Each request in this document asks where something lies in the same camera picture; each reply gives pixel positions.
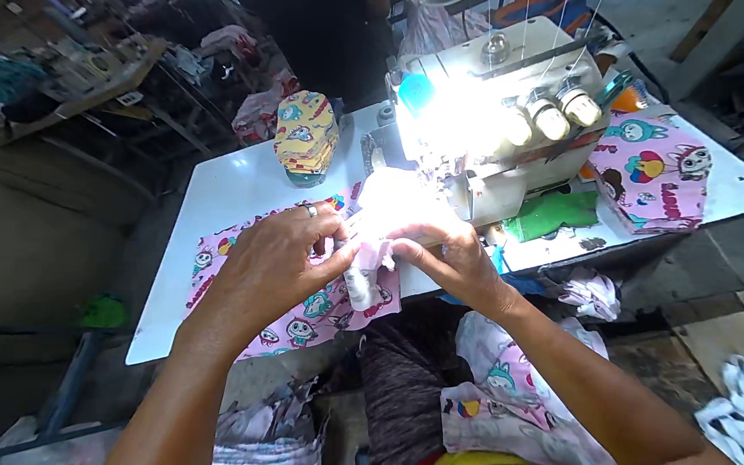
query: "green fabric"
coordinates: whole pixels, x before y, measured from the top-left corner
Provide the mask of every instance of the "green fabric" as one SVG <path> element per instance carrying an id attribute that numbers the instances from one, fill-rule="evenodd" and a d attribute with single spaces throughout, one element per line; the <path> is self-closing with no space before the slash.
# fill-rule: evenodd
<path id="1" fill-rule="evenodd" d="M 81 324 L 86 328 L 118 328 L 127 321 L 125 305 L 108 294 L 91 299 L 84 313 Z"/>
<path id="2" fill-rule="evenodd" d="M 554 192 L 524 202 L 518 215 L 503 221 L 504 229 L 519 242 L 532 241 L 562 225 L 590 226 L 596 218 L 596 190 L 562 194 Z"/>

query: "cloth pile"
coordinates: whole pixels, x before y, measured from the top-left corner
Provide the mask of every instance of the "cloth pile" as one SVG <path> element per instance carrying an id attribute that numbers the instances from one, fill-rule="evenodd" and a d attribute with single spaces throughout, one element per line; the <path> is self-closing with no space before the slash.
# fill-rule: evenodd
<path id="1" fill-rule="evenodd" d="M 348 189 L 326 198 L 325 201 L 331 204 L 344 219 L 349 218 L 359 210 L 358 196 L 362 185 L 363 183 L 357 182 Z M 316 199 L 310 198 L 305 201 L 314 202 Z M 300 206 L 302 202 L 304 200 L 295 205 L 290 205 L 288 208 Z M 200 239 L 194 257 L 189 298 L 185 304 L 186 316 L 196 307 L 208 291 L 209 286 L 212 285 L 214 277 L 226 261 L 226 254 L 236 242 L 237 236 L 263 217 L 277 214 L 284 209 L 286 208 L 273 209 L 266 214 L 257 215 L 251 220 L 235 224 Z M 369 238 L 369 240 L 377 243 L 379 239 Z M 375 247 L 371 246 L 371 243 L 363 247 L 374 249 Z M 333 240 L 331 238 L 325 239 L 325 250 L 326 254 L 324 256 L 313 254 L 309 260 L 316 265 L 329 258 L 333 253 Z M 374 292 L 377 296 L 372 298 L 373 303 L 370 306 L 364 307 L 357 306 L 355 302 L 350 302 L 349 283 L 344 276 L 333 280 L 326 287 L 309 296 L 304 302 L 296 305 L 268 328 L 263 329 L 260 335 L 251 341 L 248 347 L 237 357 L 237 361 L 249 357 L 277 355 L 289 350 L 321 344 L 334 339 L 338 331 L 362 329 L 372 319 L 401 311 L 401 284 L 398 270 L 390 271 L 385 268 L 377 270 L 375 280 L 369 280 L 367 284 L 371 286 L 368 286 L 367 289 L 373 290 L 370 292 Z"/>
<path id="2" fill-rule="evenodd" d="M 289 173 L 323 174 L 332 163 L 338 129 L 329 99 L 301 90 L 277 109 L 274 154 Z"/>
<path id="3" fill-rule="evenodd" d="M 577 319 L 560 326 L 608 357 L 602 338 L 584 331 Z M 474 383 L 441 391 L 448 452 L 491 450 L 533 463 L 614 463 L 496 322 L 467 313 L 456 333 L 456 352 L 470 364 Z"/>
<path id="4" fill-rule="evenodd" d="M 606 321 L 614 321 L 622 311 L 616 298 L 616 286 L 605 275 L 595 270 L 576 267 L 570 273 L 570 280 L 564 283 L 565 294 L 559 301 L 578 306 L 579 316 L 594 316 Z"/>
<path id="5" fill-rule="evenodd" d="M 315 380 L 279 386 L 257 406 L 221 414 L 212 463 L 319 464 L 326 422 L 316 433 L 306 405 Z"/>
<path id="6" fill-rule="evenodd" d="M 614 113 L 589 158 L 596 181 L 631 233 L 691 231 L 702 222 L 711 154 L 647 112 Z"/>
<path id="7" fill-rule="evenodd" d="M 744 356 L 731 356 L 722 367 L 722 381 L 729 398 L 711 400 L 694 417 L 713 445 L 744 465 Z"/>

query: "right hand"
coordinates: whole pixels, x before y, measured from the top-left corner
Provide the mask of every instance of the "right hand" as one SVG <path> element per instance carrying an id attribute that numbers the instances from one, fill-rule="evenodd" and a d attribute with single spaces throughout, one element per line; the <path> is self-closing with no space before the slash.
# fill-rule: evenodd
<path id="1" fill-rule="evenodd" d="M 424 236 L 446 246 L 436 257 L 407 237 Z M 473 227 L 458 217 L 412 224 L 390 233 L 392 249 L 473 310 L 495 320 L 521 296 L 495 270 Z"/>

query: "hand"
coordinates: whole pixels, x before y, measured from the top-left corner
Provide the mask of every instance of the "hand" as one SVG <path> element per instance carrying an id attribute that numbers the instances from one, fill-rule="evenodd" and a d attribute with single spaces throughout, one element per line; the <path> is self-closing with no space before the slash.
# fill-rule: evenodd
<path id="1" fill-rule="evenodd" d="M 245 327 L 256 335 L 349 268 L 360 248 L 352 241 L 320 265 L 309 261 L 312 248 L 318 255 L 326 252 L 325 238 L 349 240 L 343 218 L 331 205 L 314 206 L 315 217 L 293 208 L 245 229 L 186 322 L 227 331 Z"/>
<path id="2" fill-rule="evenodd" d="M 443 257 L 435 257 L 412 239 L 424 236 L 446 246 Z M 432 223 L 413 224 L 390 233 L 392 249 L 432 278 L 440 287 L 473 310 L 496 320 L 511 311 L 520 296 L 495 270 L 469 223 L 444 217 Z"/>

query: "left hand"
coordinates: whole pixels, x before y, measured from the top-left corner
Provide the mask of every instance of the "left hand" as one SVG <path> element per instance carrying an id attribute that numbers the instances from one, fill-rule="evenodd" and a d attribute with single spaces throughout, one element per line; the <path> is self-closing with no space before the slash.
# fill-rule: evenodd
<path id="1" fill-rule="evenodd" d="M 245 229 L 183 326 L 256 335 L 349 268 L 360 244 L 349 241 L 346 224 L 331 205 L 313 205 L 315 217 L 304 207 L 292 208 Z M 313 265 L 309 252 L 324 254 L 327 237 L 349 242 Z"/>

